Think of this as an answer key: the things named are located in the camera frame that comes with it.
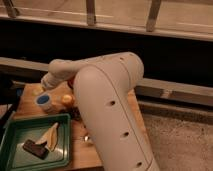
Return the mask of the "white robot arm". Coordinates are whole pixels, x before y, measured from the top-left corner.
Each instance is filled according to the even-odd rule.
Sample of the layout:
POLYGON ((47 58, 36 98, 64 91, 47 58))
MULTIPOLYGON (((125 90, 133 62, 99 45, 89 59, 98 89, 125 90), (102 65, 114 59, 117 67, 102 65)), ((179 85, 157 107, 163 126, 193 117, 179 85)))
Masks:
POLYGON ((55 59, 41 79, 45 90, 74 81, 79 112, 105 171, 160 171, 127 100, 143 74, 142 60, 122 52, 76 61, 55 59))

